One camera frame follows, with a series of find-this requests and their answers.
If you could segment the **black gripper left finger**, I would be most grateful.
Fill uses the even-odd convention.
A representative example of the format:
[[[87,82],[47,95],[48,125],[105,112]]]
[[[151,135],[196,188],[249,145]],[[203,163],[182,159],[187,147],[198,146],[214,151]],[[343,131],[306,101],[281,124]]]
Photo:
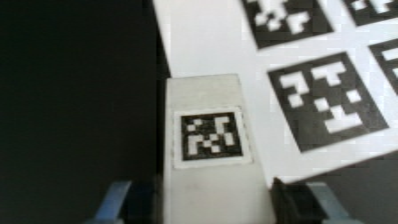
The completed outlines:
[[[111,184],[95,216],[82,224],[157,224],[157,186],[153,182]]]

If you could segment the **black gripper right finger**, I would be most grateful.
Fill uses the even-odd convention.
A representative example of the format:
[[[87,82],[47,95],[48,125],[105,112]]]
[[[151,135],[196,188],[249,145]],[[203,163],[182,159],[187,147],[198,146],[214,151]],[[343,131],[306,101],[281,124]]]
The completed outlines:
[[[272,184],[276,224],[363,224],[340,203],[326,182]]]

